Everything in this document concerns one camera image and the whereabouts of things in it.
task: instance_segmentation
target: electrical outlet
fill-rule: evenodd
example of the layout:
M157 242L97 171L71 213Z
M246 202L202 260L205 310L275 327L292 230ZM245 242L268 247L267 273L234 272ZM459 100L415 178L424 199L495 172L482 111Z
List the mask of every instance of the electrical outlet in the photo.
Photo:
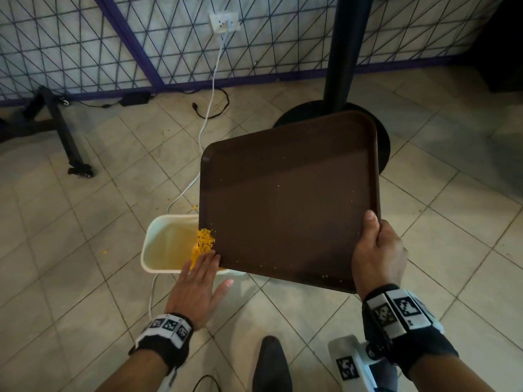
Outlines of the electrical outlet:
M210 13L209 20L214 34L230 33L239 30L238 12Z

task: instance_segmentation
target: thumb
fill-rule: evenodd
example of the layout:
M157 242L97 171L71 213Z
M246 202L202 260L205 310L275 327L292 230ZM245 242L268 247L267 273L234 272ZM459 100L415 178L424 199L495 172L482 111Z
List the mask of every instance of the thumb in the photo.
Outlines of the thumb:
M378 234L380 233L380 223L378 223L378 218L372 210L367 210L365 216L363 217L363 227L361 231L361 240L369 247L374 247L376 245L376 240L378 239Z
M226 296L233 283L234 281L232 279L227 279L226 281L220 283L220 285L216 288L214 294L211 297L211 303L209 305L212 312L218 308L221 300L223 300L223 298Z

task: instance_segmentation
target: person's left hand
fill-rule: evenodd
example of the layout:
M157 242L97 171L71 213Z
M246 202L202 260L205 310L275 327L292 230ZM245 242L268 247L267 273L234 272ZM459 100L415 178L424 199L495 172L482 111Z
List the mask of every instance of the person's left hand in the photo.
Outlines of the person's left hand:
M192 270L191 262L187 261L167 300L165 313L187 316L193 322L194 331L205 326L233 283L227 279L212 293L219 263L220 256L214 250L200 255Z

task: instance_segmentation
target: tray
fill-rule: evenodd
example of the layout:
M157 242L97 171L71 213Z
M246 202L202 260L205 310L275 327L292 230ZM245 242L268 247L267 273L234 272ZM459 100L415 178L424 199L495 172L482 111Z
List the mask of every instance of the tray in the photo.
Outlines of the tray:
M376 127L357 111L211 144L199 228L221 267L354 292L363 213L380 218Z

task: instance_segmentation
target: plastic bin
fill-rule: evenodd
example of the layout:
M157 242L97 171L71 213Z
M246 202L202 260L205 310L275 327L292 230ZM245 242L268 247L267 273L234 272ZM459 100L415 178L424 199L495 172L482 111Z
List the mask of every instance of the plastic bin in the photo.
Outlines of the plastic bin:
M147 228L141 263L147 272L179 274L190 260L197 241L198 215L167 214L156 217ZM245 272L219 270L219 275L243 275Z

